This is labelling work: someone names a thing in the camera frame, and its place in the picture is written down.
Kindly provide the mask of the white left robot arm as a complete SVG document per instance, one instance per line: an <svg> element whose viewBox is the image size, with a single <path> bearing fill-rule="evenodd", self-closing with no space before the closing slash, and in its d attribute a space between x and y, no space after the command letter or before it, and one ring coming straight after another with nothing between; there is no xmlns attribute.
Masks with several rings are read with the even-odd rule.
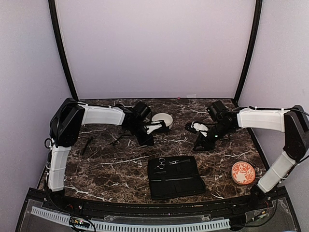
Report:
<svg viewBox="0 0 309 232"><path fill-rule="evenodd" d="M153 146L154 138L145 123L151 109L143 102L133 107L89 105L67 98L50 121L50 145L47 160L48 188L54 192L49 203L58 211L68 207L68 199L58 191L64 189L67 159L72 146L77 142L80 128L86 124L121 126L136 137L140 146Z"/></svg>

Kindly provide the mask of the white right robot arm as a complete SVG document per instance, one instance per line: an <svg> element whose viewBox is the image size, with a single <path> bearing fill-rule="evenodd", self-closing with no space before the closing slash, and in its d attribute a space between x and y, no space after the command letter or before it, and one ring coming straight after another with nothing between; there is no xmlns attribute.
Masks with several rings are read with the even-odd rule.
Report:
<svg viewBox="0 0 309 232"><path fill-rule="evenodd" d="M217 102L190 114L186 128L197 135L193 149L210 155L200 162L212 192L234 197L248 192L246 205L256 210L280 181L288 191L304 194L308 175L292 173L309 152L309 121L300 106L291 109L240 107L228 110Z"/></svg>

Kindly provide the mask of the silver thinning shears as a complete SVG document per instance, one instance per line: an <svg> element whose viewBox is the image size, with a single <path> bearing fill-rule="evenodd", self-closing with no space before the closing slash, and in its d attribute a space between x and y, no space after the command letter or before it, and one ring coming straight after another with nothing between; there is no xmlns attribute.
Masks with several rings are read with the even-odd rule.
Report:
<svg viewBox="0 0 309 232"><path fill-rule="evenodd" d="M176 164L180 164L180 163L187 163L190 162L190 159L185 159L185 160L173 160L171 162L169 162L169 165L176 165Z"/></svg>

